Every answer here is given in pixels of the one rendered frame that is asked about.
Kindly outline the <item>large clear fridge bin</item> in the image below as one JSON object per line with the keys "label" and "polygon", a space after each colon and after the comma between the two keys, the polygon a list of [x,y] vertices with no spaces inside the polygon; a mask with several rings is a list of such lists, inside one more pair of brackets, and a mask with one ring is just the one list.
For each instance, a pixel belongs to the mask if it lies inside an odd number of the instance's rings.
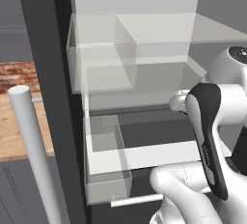
{"label": "large clear fridge bin", "polygon": [[74,94],[132,89],[139,45],[117,14],[72,14],[67,41]]}

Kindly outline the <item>glass fridge shelf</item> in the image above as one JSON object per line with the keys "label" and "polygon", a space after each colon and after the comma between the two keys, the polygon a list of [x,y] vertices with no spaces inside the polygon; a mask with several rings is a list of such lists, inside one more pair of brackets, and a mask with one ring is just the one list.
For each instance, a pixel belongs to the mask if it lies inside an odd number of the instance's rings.
{"label": "glass fridge shelf", "polygon": [[138,43],[247,42],[240,32],[201,14],[118,14]]}

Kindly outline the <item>white fridge shelf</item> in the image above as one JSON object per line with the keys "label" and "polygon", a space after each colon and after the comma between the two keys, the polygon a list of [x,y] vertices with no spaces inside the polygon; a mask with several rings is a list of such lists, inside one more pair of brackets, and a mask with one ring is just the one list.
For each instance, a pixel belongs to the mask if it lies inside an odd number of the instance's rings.
{"label": "white fridge shelf", "polygon": [[93,142],[90,139],[87,139],[86,144],[91,175],[200,159],[195,141],[100,152],[93,150]]}

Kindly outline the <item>small clear fridge bin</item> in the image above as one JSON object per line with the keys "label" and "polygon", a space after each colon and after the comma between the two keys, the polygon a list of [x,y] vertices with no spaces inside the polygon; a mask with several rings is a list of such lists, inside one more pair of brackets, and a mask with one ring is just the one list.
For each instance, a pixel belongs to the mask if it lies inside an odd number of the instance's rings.
{"label": "small clear fridge bin", "polygon": [[87,204],[96,205],[129,197],[132,175],[118,117],[89,117],[84,124]]}

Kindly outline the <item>dark grey fridge door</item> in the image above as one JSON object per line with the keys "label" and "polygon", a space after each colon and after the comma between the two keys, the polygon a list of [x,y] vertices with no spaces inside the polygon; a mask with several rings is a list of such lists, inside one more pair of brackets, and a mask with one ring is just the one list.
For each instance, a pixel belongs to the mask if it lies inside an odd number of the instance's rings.
{"label": "dark grey fridge door", "polygon": [[20,0],[71,224],[92,224],[83,187],[81,97],[71,93],[70,0]]}

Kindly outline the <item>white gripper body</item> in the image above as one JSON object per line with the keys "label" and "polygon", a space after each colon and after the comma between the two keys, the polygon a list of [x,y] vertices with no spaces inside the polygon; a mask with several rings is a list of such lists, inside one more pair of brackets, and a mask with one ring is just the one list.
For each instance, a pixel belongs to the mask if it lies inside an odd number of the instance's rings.
{"label": "white gripper body", "polygon": [[186,111],[185,99],[188,93],[189,93],[188,90],[177,91],[169,101],[170,109],[173,111],[185,112]]}

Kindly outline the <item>dark fridge drawer front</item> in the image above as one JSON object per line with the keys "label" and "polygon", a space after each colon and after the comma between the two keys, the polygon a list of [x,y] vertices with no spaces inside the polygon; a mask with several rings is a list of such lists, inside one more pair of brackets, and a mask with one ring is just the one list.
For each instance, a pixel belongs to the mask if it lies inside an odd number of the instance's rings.
{"label": "dark fridge drawer front", "polygon": [[[150,184],[151,168],[132,170],[131,197],[154,194]],[[92,206],[91,224],[150,224],[162,201],[111,208],[109,204]]]}

